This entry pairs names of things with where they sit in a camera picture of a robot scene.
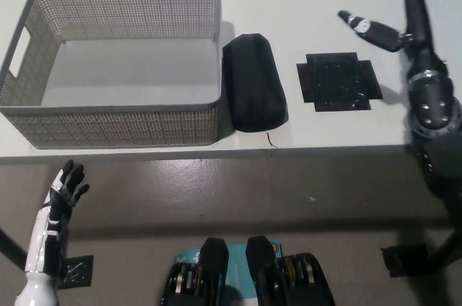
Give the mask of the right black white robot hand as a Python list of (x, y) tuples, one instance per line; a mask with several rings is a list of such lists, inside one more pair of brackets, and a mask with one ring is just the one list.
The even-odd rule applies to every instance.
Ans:
[(404, 8), (406, 30), (403, 32), (346, 10), (340, 10), (338, 16), (364, 41), (391, 53), (404, 50), (411, 62), (409, 82), (420, 78), (448, 78), (448, 68), (435, 52), (426, 1), (404, 0)]

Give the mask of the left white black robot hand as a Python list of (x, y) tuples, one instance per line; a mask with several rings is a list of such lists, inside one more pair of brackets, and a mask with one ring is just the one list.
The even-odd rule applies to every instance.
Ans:
[(74, 207), (90, 186), (82, 185), (84, 166), (68, 160), (58, 171), (39, 208), (25, 263), (26, 273), (61, 274)]

